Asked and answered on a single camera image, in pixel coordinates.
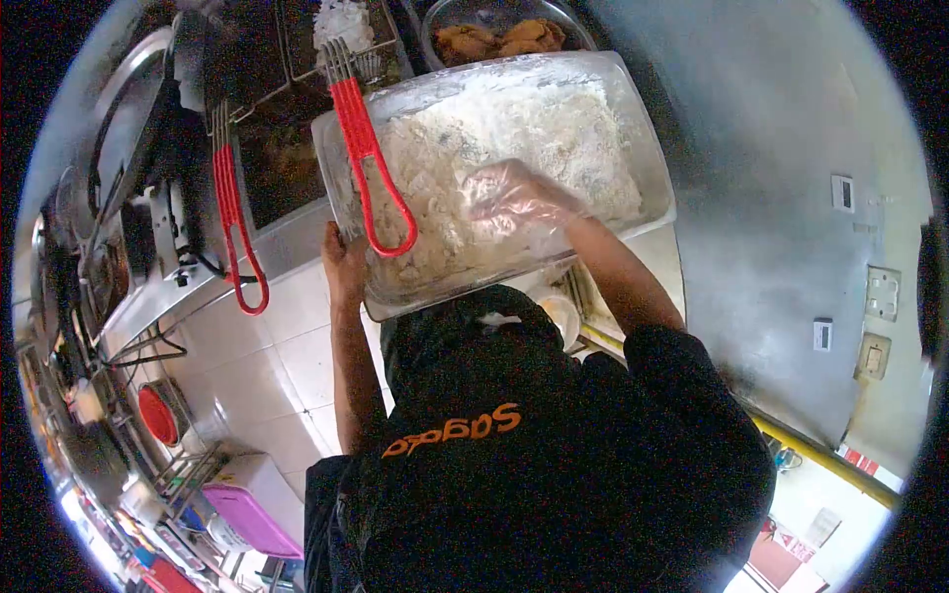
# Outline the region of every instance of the red lid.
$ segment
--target red lid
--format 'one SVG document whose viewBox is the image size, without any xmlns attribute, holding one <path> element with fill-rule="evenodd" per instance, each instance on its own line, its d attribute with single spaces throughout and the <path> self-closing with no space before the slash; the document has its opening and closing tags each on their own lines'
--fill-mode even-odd
<svg viewBox="0 0 949 593">
<path fill-rule="evenodd" d="M 139 389 L 139 411 L 153 437 L 168 446 L 177 445 L 175 415 L 151 385 L 142 385 Z"/>
</svg>

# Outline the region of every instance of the pink lid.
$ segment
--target pink lid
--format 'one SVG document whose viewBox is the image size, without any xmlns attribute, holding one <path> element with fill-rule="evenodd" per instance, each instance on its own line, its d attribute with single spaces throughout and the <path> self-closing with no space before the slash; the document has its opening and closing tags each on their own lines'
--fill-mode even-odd
<svg viewBox="0 0 949 593">
<path fill-rule="evenodd" d="M 224 520 L 255 550 L 277 558 L 303 558 L 300 546 L 248 491 L 229 484 L 207 484 L 201 490 Z"/>
</svg>

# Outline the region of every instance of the person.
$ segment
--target person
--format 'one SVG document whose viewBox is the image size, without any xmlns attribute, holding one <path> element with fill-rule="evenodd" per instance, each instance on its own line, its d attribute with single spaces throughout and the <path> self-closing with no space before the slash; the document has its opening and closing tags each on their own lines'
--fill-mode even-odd
<svg viewBox="0 0 949 593">
<path fill-rule="evenodd" d="M 640 260 L 582 202 L 507 160 L 475 220 L 563 229 L 628 369 L 564 354 L 545 311 L 488 287 L 363 331 L 364 245 L 323 245 L 343 455 L 307 470 L 307 591 L 722 590 L 775 470 L 761 434 Z"/>
</svg>

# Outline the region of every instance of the battered chicken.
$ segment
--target battered chicken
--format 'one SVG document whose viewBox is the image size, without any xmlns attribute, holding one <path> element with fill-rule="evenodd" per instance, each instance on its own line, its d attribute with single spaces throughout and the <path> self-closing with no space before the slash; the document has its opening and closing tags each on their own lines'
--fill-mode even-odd
<svg viewBox="0 0 949 593">
<path fill-rule="evenodd" d="M 448 27 L 436 33 L 442 61 L 448 67 L 489 60 L 497 55 L 497 39 L 476 25 Z"/>
<path fill-rule="evenodd" d="M 500 39 L 477 25 L 448 27 L 435 35 L 441 61 L 448 67 L 491 58 L 560 51 L 567 40 L 560 26 L 547 19 L 521 21 Z"/>
</svg>

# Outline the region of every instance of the gloved hand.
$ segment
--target gloved hand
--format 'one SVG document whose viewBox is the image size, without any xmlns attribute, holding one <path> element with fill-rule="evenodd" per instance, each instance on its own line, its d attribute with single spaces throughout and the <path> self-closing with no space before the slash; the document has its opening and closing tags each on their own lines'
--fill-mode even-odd
<svg viewBox="0 0 949 593">
<path fill-rule="evenodd" d="M 461 192 L 470 220 L 490 223 L 505 235 L 531 222 L 556 229 L 590 216 L 583 202 L 516 158 L 471 173 L 462 181 Z"/>
</svg>

